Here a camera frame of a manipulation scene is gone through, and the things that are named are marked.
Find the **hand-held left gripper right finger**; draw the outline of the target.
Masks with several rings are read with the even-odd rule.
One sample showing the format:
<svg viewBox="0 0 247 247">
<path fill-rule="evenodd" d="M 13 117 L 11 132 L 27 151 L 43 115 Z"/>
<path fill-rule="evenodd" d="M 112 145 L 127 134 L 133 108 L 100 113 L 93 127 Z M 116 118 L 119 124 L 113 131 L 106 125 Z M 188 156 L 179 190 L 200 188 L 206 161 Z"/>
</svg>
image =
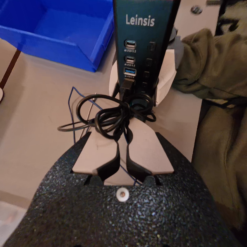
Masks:
<svg viewBox="0 0 247 247">
<path fill-rule="evenodd" d="M 156 133 L 146 123 L 132 118 L 127 134 L 126 168 L 134 178 L 144 182 L 148 176 L 174 172 Z"/>
</svg>

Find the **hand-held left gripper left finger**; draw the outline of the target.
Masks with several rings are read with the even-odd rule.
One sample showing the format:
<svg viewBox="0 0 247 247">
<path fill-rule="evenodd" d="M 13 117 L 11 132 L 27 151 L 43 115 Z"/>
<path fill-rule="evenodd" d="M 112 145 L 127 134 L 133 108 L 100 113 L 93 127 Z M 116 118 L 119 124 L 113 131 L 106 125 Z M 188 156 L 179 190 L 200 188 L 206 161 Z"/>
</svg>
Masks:
<svg viewBox="0 0 247 247">
<path fill-rule="evenodd" d="M 93 129 L 72 171 L 74 173 L 96 175 L 104 181 L 114 175 L 119 168 L 120 151 L 118 142 L 102 136 Z"/>
</svg>

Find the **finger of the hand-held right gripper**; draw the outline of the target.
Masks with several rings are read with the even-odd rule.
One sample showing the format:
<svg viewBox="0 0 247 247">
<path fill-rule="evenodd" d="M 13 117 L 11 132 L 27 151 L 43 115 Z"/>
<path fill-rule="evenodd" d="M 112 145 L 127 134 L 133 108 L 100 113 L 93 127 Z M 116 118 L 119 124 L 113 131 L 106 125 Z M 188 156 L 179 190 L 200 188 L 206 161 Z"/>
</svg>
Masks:
<svg viewBox="0 0 247 247">
<path fill-rule="evenodd" d="M 117 61 L 114 62 L 109 80 L 109 96 L 116 97 L 120 93 Z"/>
<path fill-rule="evenodd" d="M 156 92 L 156 106 L 158 106 L 168 94 L 176 73 L 175 50 L 167 49 L 159 72 L 159 82 Z"/>
</svg>

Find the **black USB hub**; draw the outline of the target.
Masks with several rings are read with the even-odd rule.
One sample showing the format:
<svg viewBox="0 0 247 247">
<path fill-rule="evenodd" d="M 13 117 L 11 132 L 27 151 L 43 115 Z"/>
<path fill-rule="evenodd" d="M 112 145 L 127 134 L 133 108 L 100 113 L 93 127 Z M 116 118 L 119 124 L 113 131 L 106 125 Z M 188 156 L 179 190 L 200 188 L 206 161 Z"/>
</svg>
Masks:
<svg viewBox="0 0 247 247">
<path fill-rule="evenodd" d="M 118 82 L 153 97 L 180 0 L 113 1 Z"/>
</svg>

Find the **person's right forearm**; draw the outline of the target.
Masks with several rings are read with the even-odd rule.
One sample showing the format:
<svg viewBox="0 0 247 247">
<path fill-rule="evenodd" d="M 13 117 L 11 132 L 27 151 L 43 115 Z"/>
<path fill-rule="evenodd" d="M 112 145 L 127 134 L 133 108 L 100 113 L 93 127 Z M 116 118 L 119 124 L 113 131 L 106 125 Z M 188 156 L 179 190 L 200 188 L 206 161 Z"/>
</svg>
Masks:
<svg viewBox="0 0 247 247">
<path fill-rule="evenodd" d="M 184 54 L 172 87 L 205 100 L 246 101 L 247 37 L 202 29 L 182 40 Z"/>
</svg>

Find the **grey desk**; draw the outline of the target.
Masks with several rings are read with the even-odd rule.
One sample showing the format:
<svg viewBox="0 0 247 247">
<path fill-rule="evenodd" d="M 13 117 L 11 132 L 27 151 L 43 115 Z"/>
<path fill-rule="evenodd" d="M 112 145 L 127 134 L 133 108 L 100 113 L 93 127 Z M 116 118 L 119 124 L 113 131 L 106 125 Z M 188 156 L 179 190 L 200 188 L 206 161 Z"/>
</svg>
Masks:
<svg viewBox="0 0 247 247">
<path fill-rule="evenodd" d="M 191 8 L 202 8 L 195 15 Z M 203 28 L 213 35 L 219 6 L 206 1 L 181 1 L 175 27 L 181 39 Z M 73 145 L 73 134 L 57 131 L 71 123 L 68 97 L 72 86 L 83 94 L 109 94 L 115 54 L 114 35 L 95 73 L 21 53 L 4 87 L 1 103 L 1 201 L 27 209 L 45 174 Z M 155 108 L 161 133 L 190 162 L 202 100 L 171 88 Z"/>
</svg>

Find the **person's olive hoodie torso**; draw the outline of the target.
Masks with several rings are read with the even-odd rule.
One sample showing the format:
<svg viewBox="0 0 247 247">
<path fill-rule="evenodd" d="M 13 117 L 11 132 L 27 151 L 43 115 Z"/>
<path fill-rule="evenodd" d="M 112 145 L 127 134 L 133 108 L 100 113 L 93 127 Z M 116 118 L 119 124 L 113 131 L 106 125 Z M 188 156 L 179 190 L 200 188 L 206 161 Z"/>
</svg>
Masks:
<svg viewBox="0 0 247 247">
<path fill-rule="evenodd" d="M 226 225 L 246 246 L 246 102 L 202 101 L 192 164 Z"/>
</svg>

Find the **blue plastic bin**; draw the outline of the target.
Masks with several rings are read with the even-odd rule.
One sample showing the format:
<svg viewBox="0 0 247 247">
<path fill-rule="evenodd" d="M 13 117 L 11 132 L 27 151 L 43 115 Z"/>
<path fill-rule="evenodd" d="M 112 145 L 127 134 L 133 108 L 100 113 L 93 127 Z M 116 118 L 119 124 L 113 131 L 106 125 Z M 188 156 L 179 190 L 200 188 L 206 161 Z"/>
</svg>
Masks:
<svg viewBox="0 0 247 247">
<path fill-rule="evenodd" d="M 17 50 L 96 72 L 114 32 L 113 1 L 5 0 L 0 37 Z"/>
</svg>

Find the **clear plastic organizer box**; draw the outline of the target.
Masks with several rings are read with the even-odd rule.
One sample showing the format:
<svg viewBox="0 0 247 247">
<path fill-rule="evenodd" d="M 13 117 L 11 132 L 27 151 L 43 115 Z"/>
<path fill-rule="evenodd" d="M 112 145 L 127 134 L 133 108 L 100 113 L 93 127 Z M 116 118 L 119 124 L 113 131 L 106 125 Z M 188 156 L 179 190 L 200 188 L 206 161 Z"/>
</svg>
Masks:
<svg viewBox="0 0 247 247">
<path fill-rule="evenodd" d="M 0 246 L 2 247 L 12 232 L 17 228 L 27 209 L 0 202 Z"/>
</svg>

